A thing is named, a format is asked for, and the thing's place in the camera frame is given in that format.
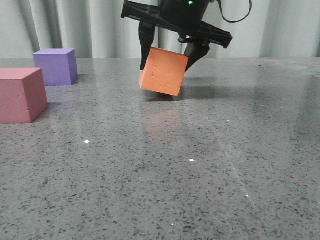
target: orange foam cube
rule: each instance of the orange foam cube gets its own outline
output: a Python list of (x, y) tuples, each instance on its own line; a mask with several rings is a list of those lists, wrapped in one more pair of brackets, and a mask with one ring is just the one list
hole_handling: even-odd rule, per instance
[(140, 73), (142, 89), (178, 96), (189, 58), (176, 52), (152, 47)]

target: black cable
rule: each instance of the black cable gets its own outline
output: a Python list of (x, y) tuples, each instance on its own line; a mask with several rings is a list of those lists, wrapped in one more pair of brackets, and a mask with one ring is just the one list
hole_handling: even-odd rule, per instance
[(249, 12), (248, 12), (248, 14), (247, 14), (244, 18), (242, 18), (242, 19), (240, 19), (240, 20), (238, 20), (238, 21), (230, 21), (230, 20), (228, 20), (228, 19), (225, 18), (224, 12), (222, 11), (221, 0), (216, 0), (216, 1), (217, 1), (218, 4), (219, 4), (220, 12), (221, 12), (221, 16), (222, 16), (223, 20), (225, 20), (227, 23), (230, 23), (230, 24), (239, 23), (239, 22), (245, 20), (245, 19), (250, 15), (251, 10), (252, 10), (252, 0), (249, 0), (250, 7), (249, 7)]

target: white curtain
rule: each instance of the white curtain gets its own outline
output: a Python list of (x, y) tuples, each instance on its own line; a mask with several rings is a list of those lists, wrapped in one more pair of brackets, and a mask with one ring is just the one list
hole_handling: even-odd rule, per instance
[[(132, 0), (158, 5), (160, 0)], [(207, 57), (320, 57), (320, 0), (252, 0), (240, 23), (223, 21), (217, 2), (204, 21), (233, 35)], [(45, 48), (75, 48), (78, 58), (140, 58), (139, 22), (122, 19), (123, 0), (0, 0), (0, 58), (32, 58)], [(247, 14), (249, 0), (222, 0), (225, 16)], [(182, 53), (178, 34), (157, 29), (154, 46)]]

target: purple foam cube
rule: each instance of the purple foam cube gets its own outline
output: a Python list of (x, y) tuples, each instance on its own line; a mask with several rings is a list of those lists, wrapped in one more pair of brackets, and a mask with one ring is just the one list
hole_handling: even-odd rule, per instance
[(72, 85), (78, 77), (74, 48), (43, 49), (33, 54), (35, 66), (42, 68), (46, 86)]

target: granite table surface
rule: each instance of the granite table surface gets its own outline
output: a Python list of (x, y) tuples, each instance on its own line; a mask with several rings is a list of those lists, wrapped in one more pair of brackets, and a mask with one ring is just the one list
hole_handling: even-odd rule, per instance
[(320, 58), (202, 59), (177, 97), (139, 59), (77, 65), (0, 124), (1, 240), (320, 239)]

